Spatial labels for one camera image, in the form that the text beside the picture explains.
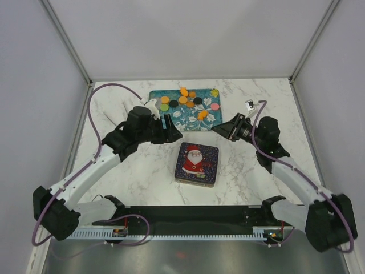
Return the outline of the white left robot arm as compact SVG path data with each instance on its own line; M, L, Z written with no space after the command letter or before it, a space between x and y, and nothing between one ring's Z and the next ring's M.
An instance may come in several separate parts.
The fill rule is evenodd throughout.
M46 189L33 192L36 226L45 228L59 241L68 238L80 225L107 220L112 225L123 222L125 212L111 198L80 203L80 198L106 173L135 153L143 143L174 143L182 138L171 116L159 115L152 106L136 106L127 119L104 138L86 164Z

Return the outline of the dark cookie tin box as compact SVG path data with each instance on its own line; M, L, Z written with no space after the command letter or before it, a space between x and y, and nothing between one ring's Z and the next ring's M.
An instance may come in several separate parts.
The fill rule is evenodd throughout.
M189 184L189 185L199 186L199 187L213 188L215 186L215 182L206 182L204 180L176 178L175 181L178 183L184 183L184 184Z

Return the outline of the gold tin lid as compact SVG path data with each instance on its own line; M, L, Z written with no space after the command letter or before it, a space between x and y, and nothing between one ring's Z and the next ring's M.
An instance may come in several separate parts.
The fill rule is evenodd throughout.
M175 167L175 178L216 182L218 147L182 142Z

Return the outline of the metal tongs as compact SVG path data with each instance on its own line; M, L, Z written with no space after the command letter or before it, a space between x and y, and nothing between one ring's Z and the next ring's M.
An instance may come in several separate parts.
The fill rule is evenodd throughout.
M127 109L121 101L107 103L103 114L115 126L127 119Z

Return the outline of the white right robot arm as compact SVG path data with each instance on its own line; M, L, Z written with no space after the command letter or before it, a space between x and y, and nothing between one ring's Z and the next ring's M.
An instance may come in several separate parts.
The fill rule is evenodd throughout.
M212 131L235 142L244 140L256 149L259 164L282 181L302 202L296 205L281 196L263 201L261 220L267 225L283 221L302 231L318 252L338 249L349 243L354 250L358 237L352 203L345 194L320 189L279 142L278 121L265 116L252 125L250 119L237 114L233 119L212 127Z

